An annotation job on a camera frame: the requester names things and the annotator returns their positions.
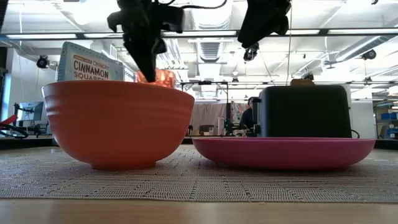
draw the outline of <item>blue bin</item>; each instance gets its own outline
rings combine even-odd
[[[397,119],[397,113],[382,113],[381,119]]]

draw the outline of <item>wooden table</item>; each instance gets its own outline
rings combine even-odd
[[[5,150],[0,151],[0,159],[57,151],[61,151],[61,149]],[[396,151],[375,150],[371,156],[378,159],[398,161],[398,152]],[[355,203],[192,203],[140,200],[0,200],[0,224],[8,223],[397,224],[398,205]]]

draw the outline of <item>bowl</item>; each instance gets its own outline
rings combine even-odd
[[[55,140],[94,169],[154,166],[187,133],[194,98],[162,86],[117,81],[70,81],[43,87]]]

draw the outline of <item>computer monitor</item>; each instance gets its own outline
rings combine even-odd
[[[19,103],[18,121],[41,121],[44,102]]]

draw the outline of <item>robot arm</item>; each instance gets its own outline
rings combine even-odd
[[[217,9],[217,7],[170,6],[158,0],[118,0],[119,12],[108,17],[111,30],[117,32],[121,25],[124,46],[143,72],[148,82],[155,81],[156,55],[167,51],[161,31],[182,33],[184,9]],[[258,49],[258,41],[273,32],[286,34],[289,22],[285,16],[290,10],[290,0],[248,0],[248,10],[243,21],[238,41],[252,52]]]

